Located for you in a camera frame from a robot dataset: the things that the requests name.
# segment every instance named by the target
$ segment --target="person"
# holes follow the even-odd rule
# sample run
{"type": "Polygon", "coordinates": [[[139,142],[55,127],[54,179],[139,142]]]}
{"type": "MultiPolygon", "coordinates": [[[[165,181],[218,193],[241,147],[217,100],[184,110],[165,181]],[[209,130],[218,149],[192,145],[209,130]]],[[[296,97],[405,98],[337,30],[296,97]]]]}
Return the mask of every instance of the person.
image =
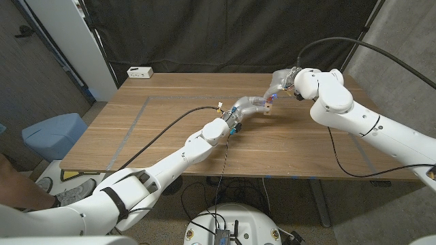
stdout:
{"type": "Polygon", "coordinates": [[[8,159],[0,154],[0,204],[30,210],[57,208],[88,197],[96,187],[95,180],[89,179],[74,189],[50,195],[52,183],[49,177],[34,183],[17,172],[8,159]]]}

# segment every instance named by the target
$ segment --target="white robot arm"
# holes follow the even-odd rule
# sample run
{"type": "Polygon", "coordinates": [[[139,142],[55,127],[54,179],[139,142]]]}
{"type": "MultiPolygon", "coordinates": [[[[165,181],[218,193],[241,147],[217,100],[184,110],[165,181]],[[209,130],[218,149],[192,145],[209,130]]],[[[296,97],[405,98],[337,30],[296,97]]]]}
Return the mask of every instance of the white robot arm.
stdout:
{"type": "MultiPolygon", "coordinates": [[[[436,164],[436,139],[355,102],[352,94],[343,86],[343,76],[337,69],[321,72],[318,69],[294,67],[274,74],[264,98],[294,86],[296,94],[304,99],[318,97],[310,111],[315,122],[361,137],[403,165],[436,164]]],[[[420,166],[410,167],[410,170],[436,191],[436,181],[427,175],[431,168],[420,166]]]]}
{"type": "Polygon", "coordinates": [[[205,160],[221,137],[238,131],[244,116],[269,111],[263,103],[261,97],[239,99],[223,118],[216,118],[189,136],[180,150],[151,167],[113,173],[92,196],[71,205],[29,213],[0,205],[0,238],[106,235],[114,227],[129,229],[190,165],[205,160]]]}

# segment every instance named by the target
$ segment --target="wall outlet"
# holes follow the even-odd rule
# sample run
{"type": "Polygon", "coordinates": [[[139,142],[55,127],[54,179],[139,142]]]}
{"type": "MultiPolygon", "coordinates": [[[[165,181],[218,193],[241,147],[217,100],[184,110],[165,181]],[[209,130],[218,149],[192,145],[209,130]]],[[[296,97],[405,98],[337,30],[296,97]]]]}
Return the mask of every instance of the wall outlet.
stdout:
{"type": "Polygon", "coordinates": [[[153,69],[151,67],[130,67],[127,74],[129,78],[151,78],[153,69]]]}
{"type": "Polygon", "coordinates": [[[4,131],[6,131],[6,126],[5,126],[5,125],[2,125],[2,124],[0,123],[0,134],[2,134],[4,131]]]}

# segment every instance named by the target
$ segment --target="black cable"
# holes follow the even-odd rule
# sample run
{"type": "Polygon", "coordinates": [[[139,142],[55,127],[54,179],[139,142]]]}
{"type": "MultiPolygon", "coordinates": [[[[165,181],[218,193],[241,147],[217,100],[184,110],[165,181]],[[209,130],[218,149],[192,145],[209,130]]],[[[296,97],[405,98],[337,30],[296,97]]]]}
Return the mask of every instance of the black cable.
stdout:
{"type": "MultiPolygon", "coordinates": [[[[208,213],[204,213],[204,214],[199,214],[199,215],[197,215],[196,216],[196,218],[197,217],[200,217],[200,216],[204,216],[204,215],[212,215],[212,216],[214,216],[215,214],[213,214],[213,213],[211,213],[211,212],[208,212],[208,213]]],[[[225,218],[222,216],[222,215],[220,215],[220,214],[217,214],[217,216],[220,216],[222,219],[223,219],[223,221],[224,221],[224,229],[227,229],[227,222],[225,221],[225,218]]]]}
{"type": "Polygon", "coordinates": [[[421,79],[422,81],[424,81],[425,83],[427,83],[429,86],[431,86],[432,88],[436,89],[436,84],[428,79],[426,76],[422,75],[419,71],[416,71],[414,68],[412,68],[410,65],[402,62],[400,59],[396,58],[394,55],[386,52],[385,50],[382,50],[381,48],[378,48],[376,46],[367,44],[366,42],[362,42],[362,41],[358,41],[358,40],[354,40],[351,38],[347,38],[347,37],[327,37],[324,39],[320,39],[317,41],[314,41],[310,44],[307,44],[299,53],[298,53],[298,57],[297,57],[297,67],[300,67],[301,65],[301,55],[303,54],[304,51],[306,51],[308,48],[318,45],[322,42],[329,42],[329,41],[347,41],[347,42],[352,42],[367,48],[370,48],[386,57],[388,57],[389,59],[393,60],[395,63],[399,64],[401,67],[404,67],[407,71],[412,72],[413,75],[419,77],[419,79],[421,79]]]}
{"type": "Polygon", "coordinates": [[[130,160],[128,160],[126,163],[123,164],[118,170],[122,170],[123,168],[127,167],[133,160],[135,160],[136,157],[138,157],[141,153],[143,153],[151,144],[153,144],[161,135],[163,135],[172,125],[176,124],[180,119],[184,118],[186,115],[188,115],[191,112],[195,112],[196,110],[202,110],[202,109],[214,109],[219,110],[219,108],[215,106],[202,106],[199,108],[192,109],[186,113],[184,113],[181,117],[177,118],[174,122],[172,122],[170,125],[168,125],[162,132],[160,132],[154,139],[152,139],[146,146],[144,146],[143,149],[138,151],[130,160]]]}
{"type": "Polygon", "coordinates": [[[203,228],[203,229],[209,231],[209,232],[212,233],[213,235],[215,235],[215,232],[211,231],[210,229],[207,229],[206,227],[204,227],[204,226],[202,226],[202,225],[200,225],[200,224],[197,224],[197,223],[193,222],[192,220],[189,221],[189,222],[192,223],[193,225],[196,225],[196,226],[198,226],[198,227],[201,227],[201,228],[203,228]]]}
{"type": "Polygon", "coordinates": [[[199,225],[199,224],[193,222],[193,221],[192,221],[193,219],[192,219],[191,216],[189,215],[189,213],[188,213],[188,211],[187,211],[187,209],[186,209],[186,207],[185,207],[185,204],[183,203],[183,195],[185,194],[185,191],[186,191],[189,187],[191,187],[191,186],[193,186],[193,185],[195,185],[195,184],[201,184],[201,185],[203,186],[204,201],[206,202],[206,205],[208,205],[207,200],[206,200],[206,187],[205,187],[204,184],[201,183],[201,182],[194,182],[194,183],[190,184],[189,186],[186,186],[185,189],[184,189],[183,192],[182,192],[182,195],[181,195],[181,203],[182,203],[183,211],[185,211],[186,215],[188,216],[188,219],[189,219],[189,222],[190,222],[190,223],[192,223],[192,224],[194,224],[194,225],[197,225],[198,227],[201,227],[201,228],[203,228],[203,229],[205,229],[205,230],[211,232],[213,235],[215,235],[215,233],[213,233],[210,229],[207,229],[206,227],[204,227],[204,226],[202,226],[202,225],[199,225]]]}
{"type": "Polygon", "coordinates": [[[131,214],[132,212],[136,212],[136,211],[141,211],[141,210],[152,210],[153,208],[136,208],[134,210],[130,210],[125,216],[123,216],[123,218],[125,218],[126,216],[129,216],[129,214],[131,214]]]}
{"type": "Polygon", "coordinates": [[[232,115],[233,115],[233,112],[230,113],[230,116],[227,118],[227,120],[225,120],[225,122],[227,122],[227,121],[232,117],[232,115]]]}
{"type": "Polygon", "coordinates": [[[353,177],[357,177],[357,178],[367,178],[367,177],[377,176],[377,175],[380,175],[380,174],[385,174],[385,173],[388,173],[388,172],[396,171],[396,170],[399,170],[399,169],[405,169],[405,168],[408,168],[408,167],[434,167],[435,166],[435,165],[432,165],[432,164],[413,164],[413,165],[406,165],[406,166],[401,166],[401,167],[395,167],[393,169],[388,169],[388,170],[381,171],[381,172],[378,172],[378,173],[375,173],[375,174],[367,174],[367,175],[363,175],[363,176],[359,176],[359,175],[356,175],[356,174],[351,174],[351,173],[347,172],[347,170],[345,170],[342,167],[342,165],[339,163],[338,155],[336,153],[336,148],[334,147],[332,131],[330,130],[330,127],[327,127],[327,129],[328,129],[328,133],[330,134],[330,139],[332,140],[333,152],[334,152],[334,157],[336,158],[336,162],[338,163],[338,165],[342,169],[342,171],[344,171],[349,176],[353,176],[353,177]]]}
{"type": "Polygon", "coordinates": [[[221,184],[221,180],[223,179],[223,175],[224,175],[224,169],[225,169],[225,162],[227,161],[227,153],[229,150],[229,138],[230,138],[230,134],[227,137],[227,142],[225,143],[225,158],[224,158],[224,166],[223,166],[223,171],[221,172],[221,177],[219,178],[218,181],[218,186],[217,186],[217,193],[215,194],[215,229],[217,229],[217,198],[218,198],[218,190],[219,190],[219,185],[221,184]]]}
{"type": "MultiPolygon", "coordinates": [[[[208,182],[209,185],[217,186],[218,180],[216,182],[214,182],[211,180],[211,178],[219,178],[219,176],[210,177],[209,180],[206,179],[206,181],[208,182]]],[[[259,210],[262,210],[263,213],[270,216],[270,212],[268,209],[268,202],[266,201],[265,196],[263,195],[263,193],[260,190],[260,189],[263,190],[263,187],[260,188],[260,185],[256,186],[251,181],[247,181],[247,184],[248,184],[247,186],[243,186],[242,183],[243,183],[243,179],[241,179],[241,178],[223,177],[223,180],[221,181],[221,186],[223,186],[224,189],[221,189],[221,191],[218,192],[218,197],[216,198],[217,203],[222,202],[222,200],[221,200],[222,197],[227,197],[228,200],[225,200],[224,202],[230,201],[230,202],[245,203],[245,204],[253,206],[259,210]],[[228,196],[228,194],[227,194],[228,189],[234,190],[232,197],[228,196]],[[253,190],[254,193],[257,194],[259,197],[258,201],[254,200],[253,195],[251,193],[244,194],[244,192],[246,190],[253,190]]]]}

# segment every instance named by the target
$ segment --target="sneaker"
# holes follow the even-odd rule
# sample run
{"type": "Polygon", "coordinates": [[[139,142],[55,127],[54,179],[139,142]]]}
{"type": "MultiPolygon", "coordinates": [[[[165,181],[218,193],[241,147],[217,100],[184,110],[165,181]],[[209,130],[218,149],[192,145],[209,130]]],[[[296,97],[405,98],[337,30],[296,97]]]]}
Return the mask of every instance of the sneaker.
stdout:
{"type": "Polygon", "coordinates": [[[36,182],[36,185],[41,187],[45,192],[49,193],[53,187],[53,180],[50,177],[44,177],[40,181],[36,182]]]}
{"type": "Polygon", "coordinates": [[[74,189],[71,189],[69,191],[64,191],[62,193],[59,193],[55,195],[59,202],[61,203],[61,207],[69,205],[71,203],[75,203],[77,201],[80,201],[92,194],[96,187],[96,182],[94,179],[89,179],[80,186],[77,186],[74,189]]]}

